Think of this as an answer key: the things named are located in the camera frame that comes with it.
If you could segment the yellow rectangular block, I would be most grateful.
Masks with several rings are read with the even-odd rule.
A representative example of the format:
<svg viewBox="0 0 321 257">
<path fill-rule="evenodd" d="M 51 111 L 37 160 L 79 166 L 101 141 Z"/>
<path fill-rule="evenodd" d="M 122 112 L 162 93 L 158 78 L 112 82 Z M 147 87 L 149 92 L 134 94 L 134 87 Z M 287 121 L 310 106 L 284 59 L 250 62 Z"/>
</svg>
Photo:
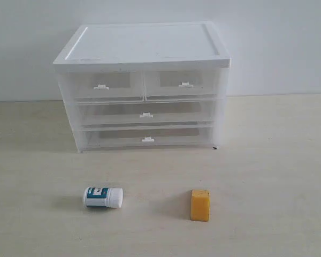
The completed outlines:
<svg viewBox="0 0 321 257">
<path fill-rule="evenodd" d="M 192 190 L 190 219 L 207 222 L 210 217 L 210 192 L 208 190 Z"/>
</svg>

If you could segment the white medicine bottle teal label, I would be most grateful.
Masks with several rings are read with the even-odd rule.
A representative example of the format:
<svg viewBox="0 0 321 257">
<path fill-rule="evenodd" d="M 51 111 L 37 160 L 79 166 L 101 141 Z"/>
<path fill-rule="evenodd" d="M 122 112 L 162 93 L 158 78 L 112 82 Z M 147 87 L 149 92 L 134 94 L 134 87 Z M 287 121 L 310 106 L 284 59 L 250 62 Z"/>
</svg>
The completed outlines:
<svg viewBox="0 0 321 257">
<path fill-rule="evenodd" d="M 124 191 L 122 188 L 88 187 L 83 193 L 85 207 L 121 208 Z"/>
</svg>

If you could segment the clear middle wide drawer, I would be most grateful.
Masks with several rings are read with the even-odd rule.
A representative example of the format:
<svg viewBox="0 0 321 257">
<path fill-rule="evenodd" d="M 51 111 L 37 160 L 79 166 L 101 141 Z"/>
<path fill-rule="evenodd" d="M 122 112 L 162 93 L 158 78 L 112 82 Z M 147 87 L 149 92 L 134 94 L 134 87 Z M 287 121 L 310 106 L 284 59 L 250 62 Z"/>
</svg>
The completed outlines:
<svg viewBox="0 0 321 257">
<path fill-rule="evenodd" d="M 82 125 L 210 122 L 215 101 L 79 105 Z"/>
</svg>

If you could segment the clear wide drawer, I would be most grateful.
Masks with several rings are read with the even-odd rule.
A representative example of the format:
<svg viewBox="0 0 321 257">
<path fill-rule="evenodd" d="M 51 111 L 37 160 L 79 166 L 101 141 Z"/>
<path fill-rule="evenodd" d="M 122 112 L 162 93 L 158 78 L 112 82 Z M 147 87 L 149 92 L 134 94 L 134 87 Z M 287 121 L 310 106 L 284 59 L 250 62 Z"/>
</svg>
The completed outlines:
<svg viewBox="0 0 321 257">
<path fill-rule="evenodd" d="M 208 124 L 97 128 L 84 131 L 84 147 L 213 146 L 213 131 Z"/>
<path fill-rule="evenodd" d="M 79 105 L 82 125 L 210 122 L 215 101 Z"/>
</svg>

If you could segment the white plastic drawer cabinet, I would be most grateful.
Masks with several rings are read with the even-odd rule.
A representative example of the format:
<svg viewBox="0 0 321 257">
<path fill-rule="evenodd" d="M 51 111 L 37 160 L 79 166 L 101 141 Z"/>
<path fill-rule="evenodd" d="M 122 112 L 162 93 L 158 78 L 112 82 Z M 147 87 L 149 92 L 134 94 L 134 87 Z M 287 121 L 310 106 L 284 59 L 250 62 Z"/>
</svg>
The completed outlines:
<svg viewBox="0 0 321 257">
<path fill-rule="evenodd" d="M 215 145 L 221 144 L 228 74 L 231 58 L 222 44 L 215 25 L 209 21 L 150 24 L 82 25 L 53 62 L 68 121 L 79 152 L 97 149 L 84 147 L 84 131 L 112 127 L 208 124 L 214 128 Z M 218 92 L 211 98 L 148 99 L 144 74 L 152 71 L 218 70 Z M 143 82 L 143 98 L 77 99 L 74 76 L 82 73 L 138 72 Z M 79 105 L 137 104 L 215 101 L 214 120 L 210 122 L 128 123 L 82 125 Z"/>
</svg>

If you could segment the clear bottom wide drawer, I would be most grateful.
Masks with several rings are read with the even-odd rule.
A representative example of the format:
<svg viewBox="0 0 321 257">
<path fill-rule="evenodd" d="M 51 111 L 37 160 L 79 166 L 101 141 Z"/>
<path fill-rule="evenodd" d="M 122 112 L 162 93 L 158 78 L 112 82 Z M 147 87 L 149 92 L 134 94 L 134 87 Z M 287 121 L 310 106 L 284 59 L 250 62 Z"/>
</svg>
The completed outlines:
<svg viewBox="0 0 321 257">
<path fill-rule="evenodd" d="M 213 131 L 208 124 L 97 128 L 84 131 L 84 147 L 213 146 Z"/>
</svg>

